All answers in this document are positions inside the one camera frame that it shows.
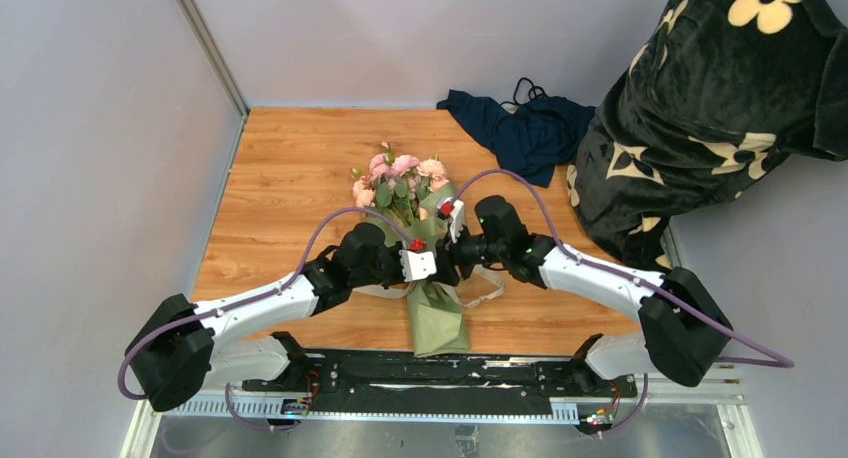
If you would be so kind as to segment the fake rose stem three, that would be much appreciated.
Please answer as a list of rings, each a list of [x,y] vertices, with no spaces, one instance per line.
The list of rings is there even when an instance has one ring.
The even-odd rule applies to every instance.
[[[370,161],[367,183],[372,195],[368,206],[398,223],[412,225],[419,220],[419,159],[410,154],[397,154],[384,142],[381,151]]]

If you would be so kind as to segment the wrapping paper sheet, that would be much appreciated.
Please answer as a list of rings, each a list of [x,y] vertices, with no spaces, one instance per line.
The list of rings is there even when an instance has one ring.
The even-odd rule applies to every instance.
[[[397,232],[401,228],[410,238],[422,241],[426,251],[435,254],[437,243],[448,233],[448,224],[438,217],[437,208],[454,193],[455,187],[451,182],[434,191],[427,191],[421,186],[402,197],[394,195],[384,207],[378,203],[372,206],[393,226],[371,215],[367,215],[365,220],[383,230],[385,244],[389,247],[401,241]],[[413,351],[417,357],[470,349],[463,308],[455,285],[440,284],[433,278],[426,278],[389,287],[370,285],[361,291],[380,298],[405,301]]]

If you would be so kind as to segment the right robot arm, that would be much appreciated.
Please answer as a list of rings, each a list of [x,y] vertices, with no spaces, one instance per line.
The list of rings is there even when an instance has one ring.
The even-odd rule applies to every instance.
[[[587,338],[569,362],[571,381],[596,395],[625,375],[660,373],[672,382],[698,386],[729,338],[719,331],[729,320],[691,271],[667,273],[627,268],[558,245],[530,233],[515,208],[499,195],[475,205],[482,231],[464,223],[460,200],[441,200],[436,212],[448,230],[435,246],[431,280],[456,285],[476,267],[501,266],[512,278],[538,288],[569,292],[627,316],[639,331]]]

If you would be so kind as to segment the fake rose stem one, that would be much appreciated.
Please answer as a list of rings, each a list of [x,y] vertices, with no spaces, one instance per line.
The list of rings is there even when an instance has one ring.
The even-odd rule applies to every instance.
[[[422,181],[427,181],[426,188],[431,192],[437,191],[450,181],[447,169],[435,158],[421,161],[416,166],[416,172]]]

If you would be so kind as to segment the cream printed ribbon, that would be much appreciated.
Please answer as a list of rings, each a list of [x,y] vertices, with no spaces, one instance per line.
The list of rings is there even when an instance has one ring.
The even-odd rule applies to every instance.
[[[388,288],[380,285],[367,285],[355,288],[354,291],[367,296],[396,300],[405,298],[413,286],[423,288],[424,284],[422,282],[414,282],[413,284]],[[458,306],[462,308],[474,308],[484,302],[501,297],[506,291],[506,281],[499,272],[484,268],[482,265],[477,265],[473,269],[471,276],[462,279],[459,285],[433,284],[433,287],[440,289],[442,294],[446,295]]]

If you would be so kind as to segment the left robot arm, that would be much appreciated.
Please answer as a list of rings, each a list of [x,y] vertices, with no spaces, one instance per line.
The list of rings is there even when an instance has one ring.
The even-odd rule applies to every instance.
[[[192,303],[178,293],[161,301],[127,346],[120,392],[156,411],[174,409],[220,373],[215,356],[273,324],[304,319],[348,301],[356,288],[394,286],[410,277],[408,244],[388,246],[363,222],[284,277],[239,295]]]

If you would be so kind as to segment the fake rose stem two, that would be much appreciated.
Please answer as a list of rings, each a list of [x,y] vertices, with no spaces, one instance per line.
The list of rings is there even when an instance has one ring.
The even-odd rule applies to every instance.
[[[376,204],[376,187],[373,170],[371,168],[361,169],[354,167],[351,169],[351,177],[354,179],[352,184],[352,196],[355,205],[360,208],[373,207]]]

